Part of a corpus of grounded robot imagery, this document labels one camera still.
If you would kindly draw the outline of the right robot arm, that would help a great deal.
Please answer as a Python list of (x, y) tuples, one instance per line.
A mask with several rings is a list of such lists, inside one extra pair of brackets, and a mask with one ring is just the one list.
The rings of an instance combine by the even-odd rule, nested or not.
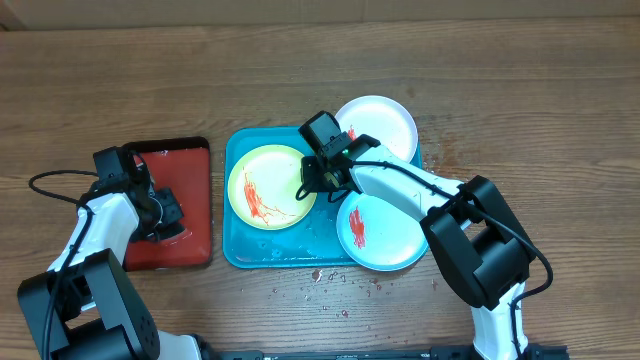
[(360, 141), (334, 152), (317, 149), (301, 167), (298, 199), (347, 190), (417, 221), (444, 280), (471, 307), (474, 355), (526, 357), (520, 305), (531, 294), (530, 264), (542, 256), (491, 181), (442, 178)]

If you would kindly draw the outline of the teal plastic tray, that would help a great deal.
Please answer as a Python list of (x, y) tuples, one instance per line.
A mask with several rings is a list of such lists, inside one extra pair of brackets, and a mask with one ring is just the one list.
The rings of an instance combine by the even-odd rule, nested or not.
[[(263, 145), (285, 145), (312, 154), (296, 126), (245, 128), (234, 133), (226, 146), (225, 189), (231, 189), (234, 165), (249, 151)], [(262, 230), (245, 223), (224, 196), (222, 249), (236, 267), (299, 268), (354, 266), (355, 261), (340, 244), (335, 221), (340, 204), (327, 201), (322, 193), (310, 212), (282, 230)]]

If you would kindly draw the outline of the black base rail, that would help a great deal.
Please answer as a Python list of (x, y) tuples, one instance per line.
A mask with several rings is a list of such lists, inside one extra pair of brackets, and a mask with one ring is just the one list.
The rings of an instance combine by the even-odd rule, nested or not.
[(265, 354), (261, 351), (217, 352), (207, 348), (202, 355), (205, 360), (480, 360), (481, 356), (472, 345), (434, 346), (420, 351), (357, 351), (357, 352), (299, 352)]

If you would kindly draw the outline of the white plate with red stain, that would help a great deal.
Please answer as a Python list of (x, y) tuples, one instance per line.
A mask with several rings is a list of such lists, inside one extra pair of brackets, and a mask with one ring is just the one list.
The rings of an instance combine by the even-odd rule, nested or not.
[(341, 107), (335, 118), (341, 130), (352, 139), (369, 135), (407, 162), (416, 154), (418, 132), (415, 121), (408, 110), (393, 99), (379, 95), (361, 96)]

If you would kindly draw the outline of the light blue rimmed plate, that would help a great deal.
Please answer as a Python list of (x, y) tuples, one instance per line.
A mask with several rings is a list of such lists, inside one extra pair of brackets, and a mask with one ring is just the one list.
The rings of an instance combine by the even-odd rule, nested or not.
[(373, 196), (347, 196), (338, 210), (336, 230), (347, 255), (375, 271), (402, 270), (429, 249), (416, 220)]

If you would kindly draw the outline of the dark tray with red water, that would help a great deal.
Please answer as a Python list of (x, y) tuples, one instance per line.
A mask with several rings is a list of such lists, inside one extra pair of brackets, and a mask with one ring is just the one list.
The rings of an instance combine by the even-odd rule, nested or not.
[(200, 136), (130, 142), (126, 148), (141, 155), (156, 189), (168, 188), (183, 217), (179, 233), (162, 240), (138, 241), (127, 247), (128, 271), (205, 266), (212, 258), (210, 146)]

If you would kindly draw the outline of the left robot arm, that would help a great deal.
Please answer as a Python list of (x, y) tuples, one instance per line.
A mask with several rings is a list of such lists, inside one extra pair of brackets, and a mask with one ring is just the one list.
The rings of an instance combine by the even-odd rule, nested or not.
[(157, 329), (122, 267), (139, 216), (122, 192), (87, 193), (47, 271), (23, 281), (19, 305), (43, 359), (211, 359), (195, 335)]

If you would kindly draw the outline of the green rimmed white plate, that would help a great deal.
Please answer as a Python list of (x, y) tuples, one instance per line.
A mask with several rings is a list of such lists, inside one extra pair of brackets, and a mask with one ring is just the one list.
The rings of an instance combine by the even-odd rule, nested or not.
[(313, 208), (317, 195), (302, 200), (304, 155), (290, 146), (264, 145), (243, 155), (231, 169), (227, 195), (234, 213), (260, 230), (281, 230), (301, 221)]

